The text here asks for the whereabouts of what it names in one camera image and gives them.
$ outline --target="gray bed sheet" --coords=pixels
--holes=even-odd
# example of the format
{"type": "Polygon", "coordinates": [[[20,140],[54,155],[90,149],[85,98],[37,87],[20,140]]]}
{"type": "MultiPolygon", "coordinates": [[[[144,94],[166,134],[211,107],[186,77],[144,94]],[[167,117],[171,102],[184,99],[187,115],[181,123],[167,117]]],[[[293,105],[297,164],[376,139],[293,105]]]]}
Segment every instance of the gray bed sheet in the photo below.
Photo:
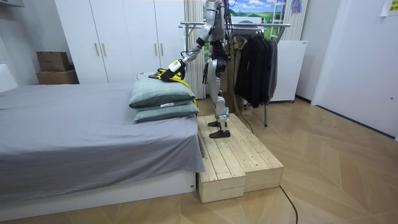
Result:
{"type": "Polygon", "coordinates": [[[131,84],[0,93],[0,203],[204,172],[195,116],[133,124],[131,84]]]}

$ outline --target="hanging clothes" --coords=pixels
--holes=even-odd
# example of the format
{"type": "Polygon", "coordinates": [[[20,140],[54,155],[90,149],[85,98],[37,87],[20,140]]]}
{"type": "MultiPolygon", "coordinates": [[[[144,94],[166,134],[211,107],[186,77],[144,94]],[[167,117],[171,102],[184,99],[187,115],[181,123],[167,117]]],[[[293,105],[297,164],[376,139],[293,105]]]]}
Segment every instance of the hanging clothes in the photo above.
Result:
{"type": "Polygon", "coordinates": [[[229,51],[231,60],[227,62],[227,74],[228,74],[228,94],[225,98],[230,113],[238,114],[243,110],[243,98],[235,94],[235,83],[236,77],[238,76],[239,62],[241,61],[241,51],[247,40],[240,36],[234,36],[231,40],[229,47],[226,47],[226,51],[229,51]]]}
{"type": "Polygon", "coordinates": [[[236,77],[235,94],[242,96],[254,108],[261,103],[262,77],[266,49],[258,35],[251,37],[244,45],[239,62],[238,76],[236,77]]]}
{"type": "Polygon", "coordinates": [[[257,108],[261,103],[270,102],[276,84],[277,42],[256,34],[242,48],[235,94],[257,108]]]}

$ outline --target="pillow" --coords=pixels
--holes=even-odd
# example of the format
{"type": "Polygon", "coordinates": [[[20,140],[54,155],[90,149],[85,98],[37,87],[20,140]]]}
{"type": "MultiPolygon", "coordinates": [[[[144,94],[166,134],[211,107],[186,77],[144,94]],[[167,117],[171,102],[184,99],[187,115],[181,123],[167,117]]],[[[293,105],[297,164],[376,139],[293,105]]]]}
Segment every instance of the pillow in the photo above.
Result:
{"type": "Polygon", "coordinates": [[[161,119],[178,118],[182,116],[189,116],[191,114],[199,113],[199,109],[189,102],[186,105],[171,106],[168,108],[161,108],[156,110],[138,111],[134,121],[136,123],[144,121],[157,121],[161,119]]]}
{"type": "Polygon", "coordinates": [[[162,105],[158,105],[158,106],[145,106],[145,107],[140,107],[140,108],[133,108],[135,110],[138,111],[143,111],[143,110],[156,110],[156,109],[161,109],[161,108],[167,108],[167,107],[171,107],[171,106],[180,106],[180,105],[186,105],[187,103],[192,102],[192,100],[184,100],[184,101],[178,101],[175,103],[165,103],[162,105]]]}
{"type": "Polygon", "coordinates": [[[163,82],[145,77],[135,82],[131,92],[130,107],[137,109],[193,99],[195,95],[182,83],[163,82]]]}

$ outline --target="humanoid robot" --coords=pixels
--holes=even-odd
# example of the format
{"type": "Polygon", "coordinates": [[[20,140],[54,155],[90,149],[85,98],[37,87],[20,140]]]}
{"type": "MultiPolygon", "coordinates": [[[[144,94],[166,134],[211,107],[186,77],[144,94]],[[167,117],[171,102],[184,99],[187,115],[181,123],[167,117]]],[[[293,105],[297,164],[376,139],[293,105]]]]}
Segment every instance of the humanoid robot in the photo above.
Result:
{"type": "Polygon", "coordinates": [[[228,107],[225,106],[225,99],[220,90],[221,72],[225,71],[228,56],[224,51],[223,42],[228,35],[226,33],[226,19],[224,17],[227,9],[224,0],[207,0],[205,8],[206,24],[200,29],[199,37],[194,44],[195,47],[186,51],[183,59],[176,60],[169,65],[162,75],[162,80],[175,78],[178,73],[185,73],[187,63],[196,59],[202,47],[209,42],[209,53],[211,58],[205,65],[204,76],[208,79],[210,98],[213,102],[216,121],[209,123],[209,126],[219,127],[219,131],[211,133],[211,138],[227,138],[230,132],[226,129],[229,120],[228,107]]]}

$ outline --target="bed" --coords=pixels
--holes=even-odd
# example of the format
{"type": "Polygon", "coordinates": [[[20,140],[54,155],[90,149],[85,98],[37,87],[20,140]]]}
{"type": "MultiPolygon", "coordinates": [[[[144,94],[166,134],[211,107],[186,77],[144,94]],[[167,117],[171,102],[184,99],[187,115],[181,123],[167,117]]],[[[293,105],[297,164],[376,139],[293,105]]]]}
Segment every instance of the bed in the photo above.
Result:
{"type": "Polygon", "coordinates": [[[131,84],[95,84],[0,93],[0,217],[25,205],[25,215],[3,220],[194,191],[204,172],[196,117],[133,124],[130,92],[131,84]],[[36,202],[48,209],[32,211],[36,202]]]}

